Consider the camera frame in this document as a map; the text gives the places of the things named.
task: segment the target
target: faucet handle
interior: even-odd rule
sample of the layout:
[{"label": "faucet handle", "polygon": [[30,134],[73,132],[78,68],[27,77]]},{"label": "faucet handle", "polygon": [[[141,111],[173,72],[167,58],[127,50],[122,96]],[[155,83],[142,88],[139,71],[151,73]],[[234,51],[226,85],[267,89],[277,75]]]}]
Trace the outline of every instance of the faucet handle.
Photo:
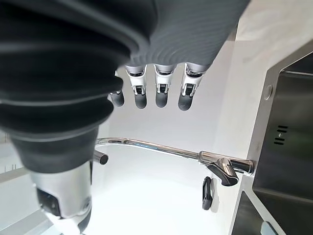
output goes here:
[{"label": "faucet handle", "polygon": [[223,186],[233,186],[239,181],[234,168],[227,158],[220,158],[216,162],[206,165],[206,167],[222,180]]}]

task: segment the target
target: chrome faucet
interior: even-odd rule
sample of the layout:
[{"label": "chrome faucet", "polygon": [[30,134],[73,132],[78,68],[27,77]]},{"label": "chrome faucet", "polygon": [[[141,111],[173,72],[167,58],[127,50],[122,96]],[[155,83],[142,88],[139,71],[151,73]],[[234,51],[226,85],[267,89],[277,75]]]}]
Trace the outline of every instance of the chrome faucet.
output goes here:
[{"label": "chrome faucet", "polygon": [[[100,138],[97,139],[95,146],[104,145],[126,145],[136,148],[143,148],[154,152],[161,152],[168,155],[180,156],[197,160],[204,164],[210,171],[222,180],[222,185],[233,186],[238,183],[239,179],[236,175],[241,173],[244,175],[251,175],[254,172],[254,164],[251,160],[243,160],[239,158],[232,158],[221,154],[201,151],[199,153],[183,150],[179,148],[168,147],[165,145],[132,140],[127,138]],[[94,152],[94,161],[101,164],[101,155],[99,151]]]}]

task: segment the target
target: sink basin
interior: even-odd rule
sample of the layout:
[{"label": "sink basin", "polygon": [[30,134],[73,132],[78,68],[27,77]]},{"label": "sink basin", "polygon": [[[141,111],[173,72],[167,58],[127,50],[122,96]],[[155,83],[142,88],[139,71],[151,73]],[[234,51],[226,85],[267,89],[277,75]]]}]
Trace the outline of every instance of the sink basin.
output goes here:
[{"label": "sink basin", "polygon": [[262,223],[260,214],[242,191],[231,235],[260,235]]},{"label": "sink basin", "polygon": [[313,234],[312,172],[313,53],[280,72],[252,186],[288,235]]}]

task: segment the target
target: robotic hand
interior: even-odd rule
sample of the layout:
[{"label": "robotic hand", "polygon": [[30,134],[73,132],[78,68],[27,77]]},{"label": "robotic hand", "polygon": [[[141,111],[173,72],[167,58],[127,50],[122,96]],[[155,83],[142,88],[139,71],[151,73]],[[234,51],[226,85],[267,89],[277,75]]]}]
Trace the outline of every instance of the robotic hand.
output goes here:
[{"label": "robotic hand", "polygon": [[175,66],[165,67],[187,62],[180,99],[187,109],[248,2],[0,0],[0,128],[65,235],[81,234],[90,219],[98,126],[113,110],[108,94],[122,89],[116,69],[127,65],[144,107],[145,65],[155,64],[163,106]]}]

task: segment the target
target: stainless steel sink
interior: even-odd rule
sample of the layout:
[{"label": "stainless steel sink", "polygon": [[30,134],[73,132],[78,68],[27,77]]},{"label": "stainless steel sink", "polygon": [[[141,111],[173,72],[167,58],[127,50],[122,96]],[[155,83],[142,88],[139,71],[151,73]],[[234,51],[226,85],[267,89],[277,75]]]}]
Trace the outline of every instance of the stainless steel sink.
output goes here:
[{"label": "stainless steel sink", "polygon": [[246,193],[242,191],[232,235],[259,235],[262,223],[262,217]]},{"label": "stainless steel sink", "polygon": [[248,154],[256,173],[243,178],[232,235],[243,224],[241,234],[259,235],[260,219],[278,234],[313,234],[312,51],[310,42],[267,72]]}]

